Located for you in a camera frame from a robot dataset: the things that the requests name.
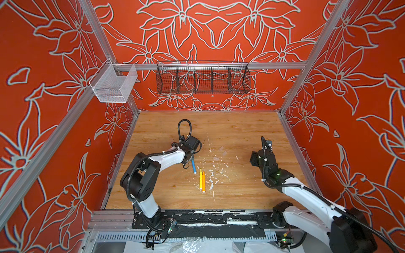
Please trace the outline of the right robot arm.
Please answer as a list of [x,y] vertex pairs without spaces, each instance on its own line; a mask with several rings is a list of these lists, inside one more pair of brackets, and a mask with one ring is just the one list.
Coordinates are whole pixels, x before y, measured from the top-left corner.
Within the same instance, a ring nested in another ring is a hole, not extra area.
[[261,150],[251,154],[251,165],[258,167],[264,185],[294,199],[307,210],[303,211],[288,201],[273,207],[272,222],[276,227],[297,227],[317,238],[334,253],[374,253],[382,240],[392,252],[395,245],[382,233],[373,229],[364,214],[347,209],[307,187],[287,170],[281,169],[272,150],[272,141],[261,137]]

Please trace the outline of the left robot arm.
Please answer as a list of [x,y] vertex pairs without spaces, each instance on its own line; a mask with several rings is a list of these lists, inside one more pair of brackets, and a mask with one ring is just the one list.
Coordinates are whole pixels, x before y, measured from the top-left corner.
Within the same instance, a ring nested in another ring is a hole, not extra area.
[[177,131],[179,141],[173,142],[170,149],[148,155],[138,153],[120,179],[127,199],[140,212],[148,228],[155,232],[168,229],[168,222],[160,217],[161,208],[153,196],[159,174],[176,164],[182,164],[187,169],[194,160],[194,154],[202,148],[201,141],[192,136],[190,120],[180,120]]

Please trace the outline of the blue marker pen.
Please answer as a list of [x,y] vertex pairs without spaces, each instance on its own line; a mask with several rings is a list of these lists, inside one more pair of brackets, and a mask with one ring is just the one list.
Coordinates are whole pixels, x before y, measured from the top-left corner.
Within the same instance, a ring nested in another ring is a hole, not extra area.
[[194,159],[192,160],[192,168],[193,168],[193,173],[194,173],[194,174],[197,174],[197,169],[196,169],[196,166],[195,166],[195,161],[194,161]]

